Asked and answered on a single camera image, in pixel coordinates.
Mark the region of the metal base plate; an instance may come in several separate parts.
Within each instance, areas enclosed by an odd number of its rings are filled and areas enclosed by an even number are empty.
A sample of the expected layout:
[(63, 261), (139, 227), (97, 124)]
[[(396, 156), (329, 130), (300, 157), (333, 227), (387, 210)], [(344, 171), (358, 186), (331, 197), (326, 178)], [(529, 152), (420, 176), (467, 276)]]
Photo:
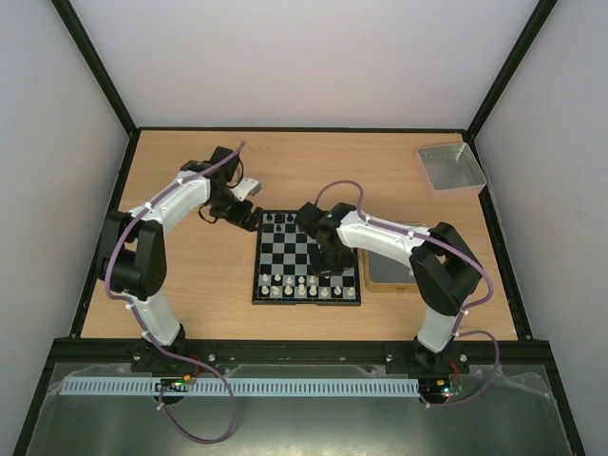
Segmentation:
[[(542, 370), (476, 367), (429, 408), (419, 397), (66, 396), (71, 377), (145, 377), (61, 364), (30, 455), (566, 455)], [(236, 378), (407, 379), (353, 366), (240, 366)]]

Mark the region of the yellow metal tin box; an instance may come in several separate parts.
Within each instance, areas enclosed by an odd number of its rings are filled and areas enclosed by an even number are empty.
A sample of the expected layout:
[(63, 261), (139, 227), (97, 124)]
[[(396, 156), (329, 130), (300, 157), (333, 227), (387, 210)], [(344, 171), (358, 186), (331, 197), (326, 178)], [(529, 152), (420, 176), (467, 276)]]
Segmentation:
[(365, 287), (372, 293), (414, 293), (418, 287), (410, 268), (374, 252), (362, 252)]

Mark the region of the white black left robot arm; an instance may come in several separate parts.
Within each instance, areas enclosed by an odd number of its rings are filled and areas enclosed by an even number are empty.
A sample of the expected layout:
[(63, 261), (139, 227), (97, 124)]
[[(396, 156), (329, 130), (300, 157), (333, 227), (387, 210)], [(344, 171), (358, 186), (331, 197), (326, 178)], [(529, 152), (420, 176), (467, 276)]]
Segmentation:
[(247, 232), (261, 223), (262, 210), (248, 200), (260, 190), (260, 182), (244, 176), (238, 153), (223, 148), (218, 152), (227, 156), (185, 163), (157, 195), (104, 219), (96, 275), (106, 295), (123, 300), (136, 316), (142, 337), (162, 347), (173, 345), (182, 332), (163, 290), (168, 235), (195, 209), (206, 208), (210, 224), (223, 219)]

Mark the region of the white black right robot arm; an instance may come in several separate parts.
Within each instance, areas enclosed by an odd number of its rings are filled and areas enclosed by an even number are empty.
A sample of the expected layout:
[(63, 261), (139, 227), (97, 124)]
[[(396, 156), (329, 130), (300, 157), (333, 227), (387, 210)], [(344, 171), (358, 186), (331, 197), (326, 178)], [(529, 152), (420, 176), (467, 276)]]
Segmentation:
[(413, 341), (413, 358), (427, 372), (445, 364), (464, 304), (482, 278), (475, 268), (477, 260), (451, 225), (441, 222), (427, 228), (362, 217), (346, 203), (338, 203), (330, 211), (307, 203), (298, 210), (295, 223), (315, 241), (309, 259), (316, 275), (350, 269), (357, 262), (358, 250), (408, 268), (427, 306)]

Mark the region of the empty metal tin lid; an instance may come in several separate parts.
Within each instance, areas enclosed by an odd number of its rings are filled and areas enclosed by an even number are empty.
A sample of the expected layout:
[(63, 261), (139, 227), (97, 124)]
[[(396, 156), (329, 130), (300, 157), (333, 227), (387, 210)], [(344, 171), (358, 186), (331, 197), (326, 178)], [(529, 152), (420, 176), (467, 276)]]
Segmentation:
[(432, 200), (474, 197), (486, 187), (485, 174), (465, 142), (421, 147), (414, 161)]

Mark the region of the black white chess board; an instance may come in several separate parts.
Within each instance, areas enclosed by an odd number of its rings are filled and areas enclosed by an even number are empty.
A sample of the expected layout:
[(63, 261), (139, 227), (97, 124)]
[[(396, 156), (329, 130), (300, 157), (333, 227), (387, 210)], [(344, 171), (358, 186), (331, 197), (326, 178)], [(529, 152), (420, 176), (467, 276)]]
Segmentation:
[[(309, 261), (309, 245), (315, 240), (303, 233), (295, 224), (294, 211), (270, 210), (264, 212), (263, 220), (257, 230), (256, 260), (253, 278), (252, 303), (254, 305), (298, 305), (312, 304), (317, 306), (359, 306), (362, 302), (359, 268), (355, 266), (344, 271), (341, 275), (315, 275)], [(269, 283), (262, 282), (262, 276), (270, 277)], [(282, 276), (281, 283), (274, 283), (275, 275)], [(290, 276), (294, 283), (288, 285), (285, 278)], [(306, 296), (297, 296), (298, 278), (304, 276), (307, 287)], [(315, 276), (317, 295), (310, 296), (309, 277)], [(267, 286), (269, 294), (263, 296), (261, 287)], [(280, 289), (278, 296), (272, 296), (272, 287)], [(293, 294), (286, 296), (284, 288), (291, 286)], [(333, 288), (339, 286), (342, 290), (340, 297), (333, 295)], [(329, 295), (322, 297), (320, 289), (327, 287)], [(355, 295), (348, 297), (349, 287), (355, 288)]]

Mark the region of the black aluminium frame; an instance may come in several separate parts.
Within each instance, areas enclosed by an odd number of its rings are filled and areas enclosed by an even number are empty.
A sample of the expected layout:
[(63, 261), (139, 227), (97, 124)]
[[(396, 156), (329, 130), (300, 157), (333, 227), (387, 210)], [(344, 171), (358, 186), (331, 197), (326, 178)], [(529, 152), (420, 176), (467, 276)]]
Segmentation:
[[(118, 173), (117, 182), (114, 186), (108, 209), (114, 211), (123, 196), (128, 173), (135, 157), (136, 145), (142, 134), (142, 129), (133, 124), (126, 108), (120, 98), (115, 86), (105, 70), (105, 67), (90, 41), (86, 30), (78, 17), (72, 4), (68, 1), (56, 1), (53, 4), (59, 17), (64, 22), (72, 40), (77, 45), (93, 75), (101, 85), (106, 98), (111, 106), (117, 111), (118, 118), (123, 124), (129, 137), (127, 148), (123, 155), (123, 161)], [(487, 120), (491, 110), (498, 102), (504, 92), (507, 83), (515, 74), (517, 67), (523, 60), (542, 26), (548, 19), (550, 13), (556, 6), (553, 1), (540, 1), (537, 3), (522, 33), (514, 47), (511, 49), (499, 75), (485, 96), (482, 106), (475, 115), (471, 127), (463, 131), (465, 144), (472, 146), (476, 135), (480, 132), (484, 122)], [(479, 196), (480, 205), (484, 214), (485, 224), (492, 244), (495, 258), (503, 287), (506, 292), (507, 304), (511, 318), (515, 325), (517, 338), (514, 341), (504, 341), (500, 345), (502, 360), (506, 365), (544, 365), (548, 374), (549, 385), (557, 397), (557, 408), (560, 414), (560, 422), (565, 431), (565, 437), (573, 454), (581, 455), (584, 452), (582, 442), (566, 399), (565, 391), (561, 382), (559, 371), (548, 342), (533, 337), (527, 315), (523, 308), (523, 300), (519, 287), (516, 283), (509, 254), (506, 250), (504, 234), (499, 226), (499, 220), (490, 193), (482, 191)], [(285, 243), (290, 254), (299, 259), (305, 259), (308, 253), (319, 252), (319, 247), (314, 243), (312, 237), (308, 237), (295, 223), (295, 212), (292, 211), (260, 211), (259, 224), (256, 228), (256, 254), (261, 256), (270, 251), (271, 246)], [(32, 449), (32, 439), (35, 428), (40, 419), (43, 408), (43, 394), (50, 385), (50, 370), (59, 361), (67, 360), (69, 357), (80, 360), (93, 361), (126, 357), (127, 351), (132, 349), (134, 358), (131, 363), (133, 367), (140, 367), (147, 371), (150, 368), (161, 367), (174, 368), (176, 362), (162, 356), (152, 345), (142, 339), (116, 339), (114, 341), (103, 341), (92, 339), (85, 341), (81, 337), (82, 328), (85, 323), (90, 298), (93, 294), (93, 283), (96, 280), (96, 269), (91, 267), (86, 277), (80, 303), (77, 307), (72, 322), (70, 334), (53, 342), (49, 359), (43, 369), (40, 381), (36, 387), (32, 402), (30, 404), (25, 423), (22, 427), (19, 439), (15, 447), (15, 454), (24, 455)], [(400, 359), (398, 352), (413, 352), (410, 342), (261, 342), (261, 341), (212, 341), (203, 339), (188, 340), (181, 335), (179, 341), (185, 348), (208, 348), (212, 353), (249, 350), (256, 362), (275, 360), (279, 351), (285, 350), (290, 354), (306, 352), (313, 361), (333, 360), (338, 352), (353, 349), (364, 358), (371, 359), (378, 355), (380, 349), (387, 351), (387, 366), (394, 373), (406, 373), (413, 371), (415, 363), (406, 359)]]

